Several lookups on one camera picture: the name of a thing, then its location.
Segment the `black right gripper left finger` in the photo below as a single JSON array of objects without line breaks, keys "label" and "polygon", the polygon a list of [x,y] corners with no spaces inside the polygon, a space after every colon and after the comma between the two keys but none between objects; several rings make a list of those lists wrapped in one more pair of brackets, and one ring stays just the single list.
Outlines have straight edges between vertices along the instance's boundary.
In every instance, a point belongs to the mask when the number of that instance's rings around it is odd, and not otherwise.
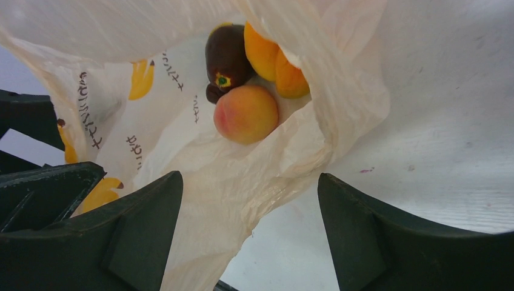
[{"label": "black right gripper left finger", "polygon": [[75,216],[104,175],[81,162],[1,176],[2,290],[160,289],[182,175]]}]

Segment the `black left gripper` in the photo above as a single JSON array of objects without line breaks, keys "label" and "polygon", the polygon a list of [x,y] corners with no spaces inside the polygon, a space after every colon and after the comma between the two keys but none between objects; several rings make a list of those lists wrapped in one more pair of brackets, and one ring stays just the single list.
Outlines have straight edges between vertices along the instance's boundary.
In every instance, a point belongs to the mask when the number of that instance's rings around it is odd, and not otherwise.
[{"label": "black left gripper", "polygon": [[1,173],[63,164],[64,145],[50,97],[1,90]]}]

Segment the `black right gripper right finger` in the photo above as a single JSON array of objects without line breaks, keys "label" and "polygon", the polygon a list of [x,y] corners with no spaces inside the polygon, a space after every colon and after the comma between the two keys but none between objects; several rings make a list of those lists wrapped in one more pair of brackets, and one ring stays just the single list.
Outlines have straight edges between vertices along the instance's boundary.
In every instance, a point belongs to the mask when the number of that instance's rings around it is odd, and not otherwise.
[{"label": "black right gripper right finger", "polygon": [[430,221],[323,173],[318,200],[340,290],[512,290],[513,233]]}]

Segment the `orange translucent plastic bag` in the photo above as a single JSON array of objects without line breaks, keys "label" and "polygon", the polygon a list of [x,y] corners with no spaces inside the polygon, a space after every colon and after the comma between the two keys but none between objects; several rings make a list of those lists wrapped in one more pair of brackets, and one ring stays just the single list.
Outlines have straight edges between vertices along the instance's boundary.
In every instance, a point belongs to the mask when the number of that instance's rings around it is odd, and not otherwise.
[{"label": "orange translucent plastic bag", "polygon": [[[1,44],[48,90],[79,161],[131,196],[171,171],[184,191],[161,290],[215,286],[259,220],[304,192],[389,114],[376,30],[385,1],[2,1]],[[310,93],[238,145],[215,129],[204,47],[226,21],[285,51]]]}]

